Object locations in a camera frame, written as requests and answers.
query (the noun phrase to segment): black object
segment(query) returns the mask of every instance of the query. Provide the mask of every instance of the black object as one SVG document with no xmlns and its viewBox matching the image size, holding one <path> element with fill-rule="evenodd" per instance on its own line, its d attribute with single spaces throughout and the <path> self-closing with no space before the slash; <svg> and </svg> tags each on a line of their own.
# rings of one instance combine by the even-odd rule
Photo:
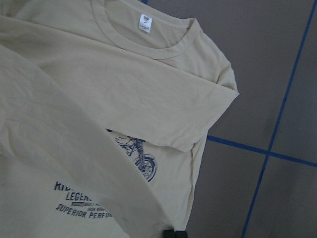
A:
<svg viewBox="0 0 317 238">
<path fill-rule="evenodd" d="M 175 231 L 175 238 L 188 238 L 186 231 Z"/>
<path fill-rule="evenodd" d="M 188 238 L 186 231 L 174 231 L 174 230 L 165 230 L 163 231 L 164 238 Z"/>
</svg>

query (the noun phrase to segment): blue grout line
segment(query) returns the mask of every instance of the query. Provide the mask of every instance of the blue grout line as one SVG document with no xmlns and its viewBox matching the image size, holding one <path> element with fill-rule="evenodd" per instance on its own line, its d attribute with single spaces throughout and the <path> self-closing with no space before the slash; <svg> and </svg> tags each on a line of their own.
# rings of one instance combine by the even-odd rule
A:
<svg viewBox="0 0 317 238">
<path fill-rule="evenodd" d="M 292 86 L 292 82 L 293 82 L 294 75 L 295 75 L 295 72 L 296 72 L 296 69 L 297 69 L 297 66 L 298 66 L 298 62 L 299 62 L 300 56 L 301 56 L 302 51 L 303 51 L 303 47 L 304 47 L 304 44 L 305 44 L 307 33 L 308 33 L 308 30 L 309 30 L 310 24 L 312 22 L 312 18 L 313 18 L 314 11 L 315 11 L 315 8 L 316 8 L 316 3 L 317 3 L 317 0 L 314 1 L 310 17 L 309 17 L 308 22 L 306 24 L 306 28 L 305 28 L 305 31 L 304 31 L 304 35 L 302 37 L 301 45 L 299 47 L 299 50 L 298 50 L 298 53 L 297 53 L 297 56 L 296 56 L 296 59 L 295 59 L 295 63 L 294 63 L 294 66 L 293 66 L 293 70 L 292 70 L 292 73 L 291 73 L 291 77 L 289 79 L 289 82 L 288 82 L 288 85 L 287 85 L 287 89 L 286 89 L 286 92 L 285 92 L 285 95 L 284 95 L 284 98 L 283 98 L 283 103 L 281 105 L 281 108 L 280 108 L 280 111 L 279 111 L 279 114 L 278 114 L 278 117 L 277 117 L 277 120 L 276 120 L 276 124 L 275 124 L 275 127 L 274 127 L 274 131 L 273 131 L 273 134 L 272 134 L 272 137 L 271 137 L 271 141 L 270 141 L 270 144 L 268 146 L 268 154 L 265 157 L 265 160 L 264 160 L 264 163 L 263 163 L 263 166 L 262 166 L 262 170 L 261 170 L 261 173 L 260 173 L 260 176 L 259 176 L 258 184 L 257 184 L 256 190 L 255 190 L 254 196 L 253 196 L 253 200 L 252 200 L 252 203 L 250 205 L 250 209 L 249 209 L 249 212 L 248 212 L 248 215 L 247 215 L 247 219 L 246 219 L 244 227 L 243 227 L 242 236 L 241 236 L 242 238 L 244 238 L 245 235 L 246 235 L 246 231 L 247 231 L 248 224 L 249 224 L 249 221 L 250 221 L 250 218 L 251 218 L 253 207 L 254 207 L 254 204 L 255 204 L 259 189 L 260 189 L 260 185 L 261 185 L 261 182 L 262 182 L 263 174 L 264 174 L 264 171 L 266 169 L 267 162 L 268 162 L 268 156 L 271 153 L 271 150 L 272 150 L 272 147 L 273 147 L 273 143 L 274 143 L 274 140 L 275 140 L 275 137 L 276 137 L 276 134 L 277 134 L 277 129 L 279 127 L 279 123 L 280 123 L 280 120 L 281 120 L 281 117 L 282 117 L 282 114 L 283 114 L 283 111 L 284 111 L 284 107 L 285 107 L 285 104 L 286 104 L 286 101 L 287 101 L 287 97 L 288 97 L 290 88 Z"/>
<path fill-rule="evenodd" d="M 251 205 L 250 205 L 250 208 L 249 208 L 249 212 L 248 212 L 248 215 L 247 215 L 247 219 L 246 219 L 246 221 L 244 223 L 244 227 L 243 227 L 243 230 L 242 230 L 242 236 L 241 236 L 242 238 L 245 237 L 246 232 L 247 232 L 248 224 L 249 224 L 249 221 L 250 221 L 250 218 L 251 218 L 251 214 L 252 214 L 252 211 L 253 211 L 254 204 L 255 204 L 256 199 L 258 197 L 258 193 L 259 193 L 259 190 L 260 190 L 260 185 L 262 183 L 262 178 L 263 178 L 264 171 L 266 169 L 267 162 L 268 162 L 268 155 L 266 155 L 266 157 L 264 159 L 264 162 L 263 162 L 263 166 L 262 166 L 261 173 L 260 173 L 260 176 L 259 176 L 259 179 L 258 179 L 257 187 L 256 187 L 256 190 L 254 192 L 254 195 L 253 195 L 253 198 L 252 198 L 252 202 L 251 202 Z"/>
<path fill-rule="evenodd" d="M 268 150 L 263 150 L 263 149 L 260 149 L 260 148 L 257 148 L 257 147 L 253 147 L 253 146 L 237 143 L 237 142 L 230 141 L 230 140 L 225 140 L 225 139 L 222 139 L 222 138 L 219 138 L 219 137 L 215 137 L 215 136 L 212 136 L 212 135 L 208 135 L 207 136 L 207 140 L 213 141 L 213 142 L 217 142 L 217 143 L 220 143 L 220 144 L 224 144 L 224 145 L 237 147 L 237 148 L 240 148 L 240 149 L 243 149 L 243 150 L 256 152 L 256 153 L 263 154 L 263 155 L 269 155 L 270 157 L 276 157 L 276 158 L 279 158 L 279 159 L 288 160 L 288 161 L 295 162 L 295 163 L 298 163 L 298 164 L 303 164 L 303 165 L 312 166 L 312 167 L 316 167 L 317 168 L 317 163 L 313 163 L 313 162 L 310 162 L 310 161 L 297 159 L 297 158 L 294 158 L 294 157 L 291 157 L 291 156 L 287 156 L 287 155 L 283 155 L 283 154 L 279 154 L 279 153 L 275 153 L 275 152 L 270 152 Z"/>
<path fill-rule="evenodd" d="M 295 163 L 298 163 L 298 164 L 308 165 L 308 166 L 312 166 L 312 167 L 316 167 L 317 168 L 317 163 L 313 163 L 313 162 L 310 162 L 310 161 L 300 160 L 300 159 L 296 159 L 296 158 L 293 158 L 293 157 L 290 157 L 290 156 L 287 156 L 287 155 L 281 155 L 281 154 L 274 153 L 274 152 L 269 152 L 268 155 L 272 156 L 272 157 L 279 158 L 279 159 L 288 160 L 288 161 L 295 162 Z"/>
<path fill-rule="evenodd" d="M 221 139 L 221 138 L 218 138 L 218 137 L 215 137 L 212 135 L 208 135 L 207 140 L 218 142 L 218 143 L 225 144 L 225 145 L 230 145 L 230 146 L 237 147 L 237 148 L 244 149 L 244 150 L 257 152 L 257 153 L 264 154 L 264 155 L 267 154 L 267 150 L 259 149 L 259 148 L 249 146 L 249 145 L 240 144 L 240 143 L 233 142 L 230 140 Z"/>
</svg>

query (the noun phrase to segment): front fork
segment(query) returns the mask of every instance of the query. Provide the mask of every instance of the front fork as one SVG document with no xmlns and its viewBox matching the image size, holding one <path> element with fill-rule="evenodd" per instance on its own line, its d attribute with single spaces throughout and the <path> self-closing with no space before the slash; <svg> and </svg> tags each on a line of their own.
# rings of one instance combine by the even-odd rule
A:
<svg viewBox="0 0 317 238">
<path fill-rule="evenodd" d="M 145 172 L 145 166 L 144 166 L 145 157 L 144 157 L 144 151 L 143 151 L 143 141 L 144 140 L 141 140 L 141 139 L 135 139 L 135 146 L 137 147 L 139 158 L 141 160 L 139 168 L 140 168 L 140 171 L 144 173 Z"/>
</svg>

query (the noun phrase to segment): shirt sleeve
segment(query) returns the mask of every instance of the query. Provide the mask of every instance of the shirt sleeve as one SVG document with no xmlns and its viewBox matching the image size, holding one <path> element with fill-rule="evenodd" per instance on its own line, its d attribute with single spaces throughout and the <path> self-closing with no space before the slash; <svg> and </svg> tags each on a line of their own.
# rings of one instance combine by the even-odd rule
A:
<svg viewBox="0 0 317 238">
<path fill-rule="evenodd" d="M 172 228 L 147 181 L 102 126 L 39 68 L 1 45 L 0 85 L 0 154 L 89 194 L 132 238 L 160 238 Z"/>
<path fill-rule="evenodd" d="M 228 62 L 209 81 L 101 42 L 0 18 L 0 43 L 49 72 L 100 125 L 157 146 L 190 151 L 239 94 Z"/>
</svg>

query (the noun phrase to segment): printed graphic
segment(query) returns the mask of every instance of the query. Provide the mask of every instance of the printed graphic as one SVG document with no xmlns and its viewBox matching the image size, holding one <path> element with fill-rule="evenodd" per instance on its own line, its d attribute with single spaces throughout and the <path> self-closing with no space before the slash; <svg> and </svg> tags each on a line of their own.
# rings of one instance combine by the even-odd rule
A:
<svg viewBox="0 0 317 238">
<path fill-rule="evenodd" d="M 115 138 L 115 141 L 126 151 L 129 157 L 132 156 L 134 151 L 138 152 L 138 157 L 134 159 L 134 163 L 147 181 L 151 181 L 157 171 L 157 163 L 153 155 L 144 154 L 143 142 L 145 140 L 124 136 Z"/>
<path fill-rule="evenodd" d="M 109 212 L 99 204 L 93 202 L 88 196 L 76 192 L 58 181 L 55 184 L 54 190 L 61 191 L 65 194 L 65 204 L 59 204 L 56 207 L 56 210 L 59 212 L 88 219 L 112 217 Z"/>
</svg>

